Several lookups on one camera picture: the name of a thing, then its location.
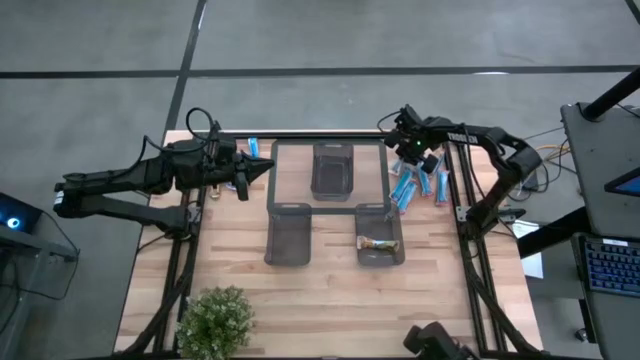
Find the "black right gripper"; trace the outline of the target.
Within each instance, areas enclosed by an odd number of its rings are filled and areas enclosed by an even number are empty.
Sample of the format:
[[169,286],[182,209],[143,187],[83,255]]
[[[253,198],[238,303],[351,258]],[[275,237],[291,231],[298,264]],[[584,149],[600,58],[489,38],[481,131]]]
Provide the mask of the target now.
[[394,149],[404,163],[426,173],[433,173],[440,160],[435,155],[424,153],[427,149],[434,151],[447,140],[446,131],[441,127],[398,123],[396,128],[385,136],[384,144]]

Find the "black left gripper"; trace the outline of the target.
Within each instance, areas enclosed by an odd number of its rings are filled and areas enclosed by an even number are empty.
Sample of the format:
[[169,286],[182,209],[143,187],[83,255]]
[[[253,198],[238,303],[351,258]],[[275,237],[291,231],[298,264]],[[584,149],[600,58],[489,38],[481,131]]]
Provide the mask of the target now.
[[226,164],[218,164],[212,176],[213,186],[231,182],[240,201],[248,201],[249,183],[253,183],[262,174],[274,166],[272,159],[247,157],[243,151],[236,152]]

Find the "blue granola bar pink ends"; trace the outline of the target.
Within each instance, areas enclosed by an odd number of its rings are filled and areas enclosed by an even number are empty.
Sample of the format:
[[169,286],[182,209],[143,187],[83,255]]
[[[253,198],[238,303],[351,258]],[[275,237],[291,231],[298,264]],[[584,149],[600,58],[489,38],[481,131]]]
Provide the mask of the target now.
[[416,189],[417,189],[417,185],[414,182],[409,182],[406,185],[397,203],[397,208],[400,214],[404,214],[407,211],[409,204],[413,200]]
[[417,175],[420,183],[421,195],[429,197],[433,195],[428,173],[423,169],[424,163],[420,162],[417,167]]
[[437,178],[436,178],[437,180],[436,205],[437,206],[444,206],[449,202],[448,195],[447,195],[448,179],[449,179],[449,172],[447,170],[440,170],[437,173]]

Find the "grey translucent plastic bin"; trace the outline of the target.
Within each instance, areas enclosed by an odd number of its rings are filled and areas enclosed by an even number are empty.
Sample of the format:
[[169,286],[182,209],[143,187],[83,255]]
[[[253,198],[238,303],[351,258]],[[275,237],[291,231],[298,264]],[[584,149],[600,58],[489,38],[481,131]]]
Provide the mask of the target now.
[[353,191],[354,147],[347,143],[313,145],[310,189],[316,201],[346,202]]
[[311,259],[312,208],[306,203],[276,203],[269,211],[264,261],[272,266],[303,267]]
[[405,261],[405,250],[400,214],[395,207],[382,203],[359,204],[355,213],[355,234],[379,240],[397,240],[400,247],[397,252],[357,248],[358,262],[364,267],[390,267],[401,265]]

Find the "green potted plant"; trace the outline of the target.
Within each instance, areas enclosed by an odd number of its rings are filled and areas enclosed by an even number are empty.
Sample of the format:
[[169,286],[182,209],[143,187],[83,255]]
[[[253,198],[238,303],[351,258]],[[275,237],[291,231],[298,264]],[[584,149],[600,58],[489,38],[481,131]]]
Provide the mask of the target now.
[[190,360],[228,360],[250,343],[254,311],[242,288],[205,288],[177,325],[178,352]]

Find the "black cart strut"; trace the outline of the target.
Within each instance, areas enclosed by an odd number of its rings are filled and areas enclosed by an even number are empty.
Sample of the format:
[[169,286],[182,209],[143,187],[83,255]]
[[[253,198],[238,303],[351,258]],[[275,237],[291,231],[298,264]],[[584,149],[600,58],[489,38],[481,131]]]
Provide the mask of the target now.
[[575,233],[591,231],[585,207],[578,208],[517,240],[520,258],[526,258],[569,240]]

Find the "white paper sheet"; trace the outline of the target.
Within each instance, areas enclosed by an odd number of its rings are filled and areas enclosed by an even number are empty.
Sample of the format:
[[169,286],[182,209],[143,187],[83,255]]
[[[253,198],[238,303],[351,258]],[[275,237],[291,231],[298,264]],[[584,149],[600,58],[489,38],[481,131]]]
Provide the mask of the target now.
[[[516,220],[511,225],[511,229],[514,232],[516,239],[519,240],[525,235],[528,235],[538,230],[539,225],[535,223],[527,222],[527,221]],[[522,263],[524,274],[527,277],[532,277],[537,279],[544,278],[543,261],[542,261],[542,255],[540,252],[530,255],[528,257],[522,258],[521,263]]]

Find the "grey equipment cart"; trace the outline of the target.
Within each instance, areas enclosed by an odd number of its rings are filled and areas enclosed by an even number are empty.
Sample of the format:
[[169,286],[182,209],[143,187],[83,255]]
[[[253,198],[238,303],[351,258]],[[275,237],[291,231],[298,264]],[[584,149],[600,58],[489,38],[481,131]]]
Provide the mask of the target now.
[[640,197],[608,193],[604,185],[640,167],[640,118],[615,108],[601,122],[583,118],[583,105],[561,108],[578,173],[589,233],[572,236],[595,342],[605,360],[640,360],[640,298],[591,291],[580,263],[580,236],[640,242]]

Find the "black bulky object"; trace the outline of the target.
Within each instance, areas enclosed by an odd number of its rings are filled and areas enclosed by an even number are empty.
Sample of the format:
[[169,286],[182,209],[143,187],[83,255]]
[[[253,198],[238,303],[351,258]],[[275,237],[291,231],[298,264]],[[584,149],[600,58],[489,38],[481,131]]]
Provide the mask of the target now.
[[417,360],[481,360],[469,347],[451,337],[439,322],[412,326],[403,345]]

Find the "black pole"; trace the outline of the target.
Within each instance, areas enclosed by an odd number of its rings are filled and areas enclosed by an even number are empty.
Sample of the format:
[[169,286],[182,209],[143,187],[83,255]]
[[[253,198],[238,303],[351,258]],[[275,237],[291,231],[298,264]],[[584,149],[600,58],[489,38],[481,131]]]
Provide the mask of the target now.
[[581,113],[590,122],[600,122],[602,115],[638,89],[640,89],[640,67],[588,104]]

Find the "black tablet blue screen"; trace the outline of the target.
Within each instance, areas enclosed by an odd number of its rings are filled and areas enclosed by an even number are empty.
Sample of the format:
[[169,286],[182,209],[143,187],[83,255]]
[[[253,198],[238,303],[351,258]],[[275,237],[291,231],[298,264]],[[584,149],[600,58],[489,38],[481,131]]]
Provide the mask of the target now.
[[625,173],[604,185],[608,193],[640,197],[640,167]]

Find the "black computer blue light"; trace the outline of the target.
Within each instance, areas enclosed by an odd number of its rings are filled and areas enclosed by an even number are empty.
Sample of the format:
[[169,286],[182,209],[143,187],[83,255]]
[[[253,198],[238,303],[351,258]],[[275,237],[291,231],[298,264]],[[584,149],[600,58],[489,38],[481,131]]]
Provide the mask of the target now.
[[0,192],[0,226],[32,234],[42,210]]

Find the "backlit laptop keyboard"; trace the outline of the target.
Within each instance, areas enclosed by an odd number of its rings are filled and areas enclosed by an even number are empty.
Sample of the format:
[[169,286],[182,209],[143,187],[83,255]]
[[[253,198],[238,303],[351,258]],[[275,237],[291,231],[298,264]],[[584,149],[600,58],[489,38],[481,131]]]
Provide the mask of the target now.
[[579,244],[591,291],[640,298],[640,242],[580,236]]

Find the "grey side table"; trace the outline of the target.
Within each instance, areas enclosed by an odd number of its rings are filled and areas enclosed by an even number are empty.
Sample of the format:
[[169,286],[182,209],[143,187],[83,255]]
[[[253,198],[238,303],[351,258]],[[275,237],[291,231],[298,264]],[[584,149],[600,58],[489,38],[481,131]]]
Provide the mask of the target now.
[[59,231],[66,244],[45,240],[33,234],[15,230],[5,221],[0,227],[0,293],[5,291],[9,306],[0,304],[0,360],[14,360],[19,338],[24,334],[34,296],[55,301],[68,293],[77,268],[74,268],[65,292],[60,296],[47,295],[35,287],[43,280],[44,268],[52,256],[78,264],[79,248],[65,233],[56,219],[43,212]]

